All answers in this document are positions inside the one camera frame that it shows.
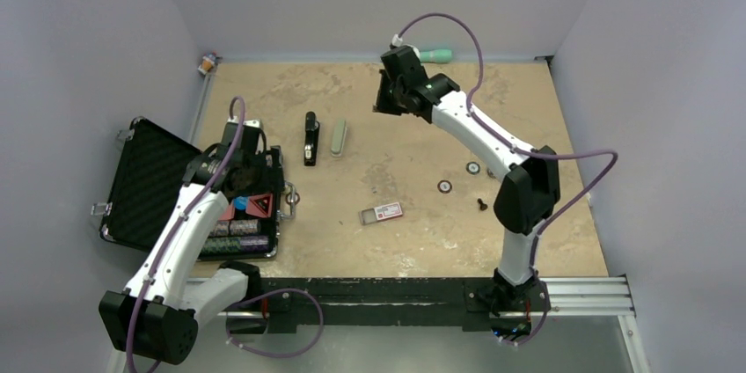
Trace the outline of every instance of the metal washer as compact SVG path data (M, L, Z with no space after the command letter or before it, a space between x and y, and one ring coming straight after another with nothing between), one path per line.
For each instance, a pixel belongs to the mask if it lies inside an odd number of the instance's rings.
M466 164L466 171L471 175L476 175L482 171L482 167L476 162L469 162Z
M451 184L450 181L444 179L438 183L438 191L441 193L448 194L451 190L453 190L453 184Z
M293 194L290 194L290 193L288 193L288 194L285 194L285 202L286 202L286 203L288 203L288 204L293 204L293 201L292 201L292 199L290 199L290 196L291 196L291 195L293 195ZM301 194L299 194L299 193L298 193L298 192L296 191L296 204L298 204L299 202L301 202Z

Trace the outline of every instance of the teal object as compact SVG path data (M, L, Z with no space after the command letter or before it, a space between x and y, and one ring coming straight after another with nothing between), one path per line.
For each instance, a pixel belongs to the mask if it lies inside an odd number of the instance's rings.
M420 51L420 61L432 63L448 63L453 61L450 49L436 49Z
M248 202L248 197L236 197L233 199L233 207L236 208L236 210L246 210L246 204L248 204Z
M332 156L341 157L342 149L345 147L345 137L347 136L347 121L344 119L337 120L332 135Z

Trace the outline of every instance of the blue poker chip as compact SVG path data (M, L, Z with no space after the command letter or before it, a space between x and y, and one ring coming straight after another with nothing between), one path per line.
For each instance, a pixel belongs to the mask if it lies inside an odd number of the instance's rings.
M249 204L248 197L236 197L233 200L233 207L238 210L246 210L246 205Z

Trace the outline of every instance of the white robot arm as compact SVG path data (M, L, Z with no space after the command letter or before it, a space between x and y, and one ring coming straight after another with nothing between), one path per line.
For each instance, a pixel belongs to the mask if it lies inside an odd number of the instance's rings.
M487 132L467 109L466 94L444 74L428 77L416 49L394 47L381 56L381 85L374 111L401 115L412 113L453 135L481 159L501 182L494 213L505 227L502 258L495 269L496 285L514 298L517 289L530 286L534 272L531 252L534 237L560 199L560 176L556 161L514 152L531 149L502 128L475 105L472 110L486 124L508 137L508 147ZM554 154L545 146L539 153Z
M265 192L268 187L261 124L238 125L235 118L229 119L222 142L189 164L176 206L148 258L122 292L107 291L101 299L99 313L116 349L125 351L131 339L133 354L179 364L187 358L200 328L231 304L260 294L259 269L235 261L223 263L199 286L187 286L205 240L230 199L254 190ZM157 270L152 274L154 263Z

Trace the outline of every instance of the wooden table surface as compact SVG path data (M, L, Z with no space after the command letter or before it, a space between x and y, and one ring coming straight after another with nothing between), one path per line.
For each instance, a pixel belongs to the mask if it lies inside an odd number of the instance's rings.
M428 65L468 91L475 64ZM287 180L301 202L281 223L274 260L253 262L264 276L491 276L503 230L490 206L499 182L481 161L439 128L412 115L373 113L380 76L374 63L224 63L203 110L198 147L219 141L233 96L245 98L247 119L261 119L270 145L281 145ZM572 150L545 63L490 63L474 102L496 122L536 147ZM322 123L318 163L303 166L304 116ZM330 154L333 126L347 120L342 158ZM478 175L465 166L477 161ZM564 203L581 189L575 162L560 162ZM450 194L437 183L453 184ZM398 201L405 215L362 226L358 212ZM210 276L217 262L198 262L193 276ZM546 276L607 275L586 200L545 233L538 269Z

